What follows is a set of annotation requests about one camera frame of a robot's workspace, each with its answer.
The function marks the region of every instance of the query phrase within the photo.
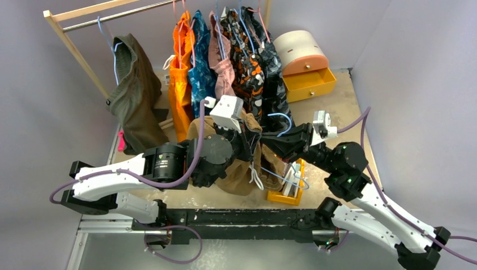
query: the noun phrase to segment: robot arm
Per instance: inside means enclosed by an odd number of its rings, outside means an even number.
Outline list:
[[[388,205],[444,245],[450,237],[449,231],[415,218],[386,195],[388,204],[384,204],[369,177],[363,173],[368,161],[361,146],[355,142],[343,142],[330,149],[324,142],[328,139],[328,130],[334,135],[335,129],[328,128],[328,125],[317,127],[308,123],[281,137],[276,133],[264,133],[260,141],[286,162],[301,158],[328,172],[330,176],[325,178],[325,183],[330,191],[369,214],[355,213],[338,201],[326,198],[317,209],[318,218],[356,232],[397,254],[398,261],[406,269],[434,269],[440,257],[440,247],[396,216]]]

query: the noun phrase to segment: pink object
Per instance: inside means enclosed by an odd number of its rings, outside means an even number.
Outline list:
[[[214,13],[210,13],[210,24],[215,25]],[[215,84],[215,97],[220,99],[222,95],[235,96],[232,89],[232,82],[235,79],[232,63],[228,56],[230,55],[230,40],[222,35],[222,42],[224,44],[224,51],[226,57],[221,59],[219,49],[219,41],[217,40],[217,33],[214,27],[210,29],[210,43],[209,43],[209,66],[217,73],[217,83]]]
[[[126,147],[126,143],[124,142],[124,139],[123,139],[123,134],[124,134],[124,131],[118,132],[118,137],[119,137],[118,151],[124,151],[124,148]]]

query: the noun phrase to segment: white bracket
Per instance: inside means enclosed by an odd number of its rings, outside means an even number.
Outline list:
[[[312,144],[317,145],[321,142],[326,141],[327,139],[336,138],[338,137],[338,128],[331,126],[331,116],[329,113],[325,112],[324,110],[315,111],[313,115],[313,140]],[[326,136],[322,137],[319,133],[319,130],[325,130]]]
[[[409,251],[413,253],[425,253],[426,251],[424,248],[433,244],[430,239],[409,226],[407,223],[404,223],[404,221],[391,212],[391,210],[389,210],[389,208],[383,203],[373,184],[367,184],[361,193],[363,194],[362,198],[356,198],[350,202],[363,209],[366,213],[371,214],[384,227],[392,231]],[[422,228],[430,236],[435,237],[434,227],[415,218],[386,195],[384,196],[386,197],[388,204],[392,205],[400,215]]]
[[[76,174],[75,177],[75,179],[79,182],[73,185],[73,197],[83,201],[97,201],[104,196],[118,192],[142,188],[151,189],[153,187],[148,186],[140,182],[133,176],[125,173],[98,175],[80,181],[80,177],[82,176],[86,176],[90,173],[101,172],[104,170],[112,170],[113,172],[115,172],[117,169],[125,169],[130,170],[131,172],[139,174],[141,176],[144,173],[144,164],[145,160],[142,157],[142,154],[139,154],[132,159],[120,163],[115,163],[97,168],[81,168],[81,170]]]
[[[210,112],[214,122],[221,128],[234,129],[242,133],[238,119],[244,101],[235,96],[223,95]]]
[[[349,209],[346,205],[338,206],[331,218],[333,225],[355,232],[397,256],[394,245],[401,243],[401,240],[372,216],[360,211]]]

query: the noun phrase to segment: metal hanging rod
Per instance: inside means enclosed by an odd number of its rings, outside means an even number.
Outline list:
[[[140,7],[140,8],[136,8],[136,9],[133,9],[133,10],[124,11],[124,12],[121,12],[121,13],[118,13],[118,14],[114,14],[114,15],[111,15],[111,16],[106,16],[106,17],[100,18],[100,22],[111,21],[111,20],[114,20],[114,19],[117,19],[117,18],[126,17],[126,16],[129,16],[129,15],[132,15],[132,14],[136,14],[136,13],[146,11],[146,10],[151,10],[153,8],[156,8],[156,7],[166,6],[168,4],[172,4],[172,2],[179,2],[179,1],[180,0],[167,0],[167,1],[164,1],[164,2],[156,3],[156,4],[150,4],[149,6]],[[91,26],[91,25],[96,25],[96,24],[98,24],[98,20],[92,20],[92,21],[83,22],[81,24],[68,26],[68,27],[63,28],[63,33],[70,32],[70,31],[77,30],[77,29],[81,29],[81,28],[85,28],[85,27],[88,27],[88,26]]]

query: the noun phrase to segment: pink shirt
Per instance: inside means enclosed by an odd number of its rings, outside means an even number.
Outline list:
[[[214,12],[211,12],[210,15],[210,43],[209,43],[209,66],[211,69],[217,73],[217,83],[215,84],[215,95],[217,99],[220,99],[222,95],[235,96],[235,93],[232,89],[232,82],[235,79],[235,73],[233,72],[232,63],[230,62],[230,40],[228,40],[224,35],[222,36],[222,43],[224,45],[224,50],[226,58],[222,60],[221,52],[219,49],[219,40],[217,39],[217,32],[215,31],[217,26],[215,23]]]

